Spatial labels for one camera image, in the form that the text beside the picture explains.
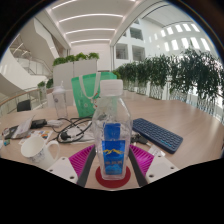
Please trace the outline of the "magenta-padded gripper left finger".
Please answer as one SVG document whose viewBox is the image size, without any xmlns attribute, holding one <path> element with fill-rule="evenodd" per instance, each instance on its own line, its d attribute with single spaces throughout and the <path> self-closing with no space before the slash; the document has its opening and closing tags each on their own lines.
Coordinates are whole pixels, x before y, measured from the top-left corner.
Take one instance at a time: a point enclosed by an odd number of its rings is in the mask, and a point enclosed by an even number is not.
<svg viewBox="0 0 224 224">
<path fill-rule="evenodd" d="M 84 187 L 95 156 L 95 146 L 91 145 L 69 158 L 61 157 L 47 171 L 78 186 Z"/>
</svg>

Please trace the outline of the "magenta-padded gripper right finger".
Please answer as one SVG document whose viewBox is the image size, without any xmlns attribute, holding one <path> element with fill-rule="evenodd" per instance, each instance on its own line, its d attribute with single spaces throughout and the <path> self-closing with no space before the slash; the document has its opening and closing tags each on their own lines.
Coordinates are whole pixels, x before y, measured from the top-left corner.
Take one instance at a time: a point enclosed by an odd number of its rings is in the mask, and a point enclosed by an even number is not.
<svg viewBox="0 0 224 224">
<path fill-rule="evenodd" d="M 140 187 L 178 171 L 178 168 L 155 145 L 148 151 L 131 145 L 129 159 Z"/>
</svg>

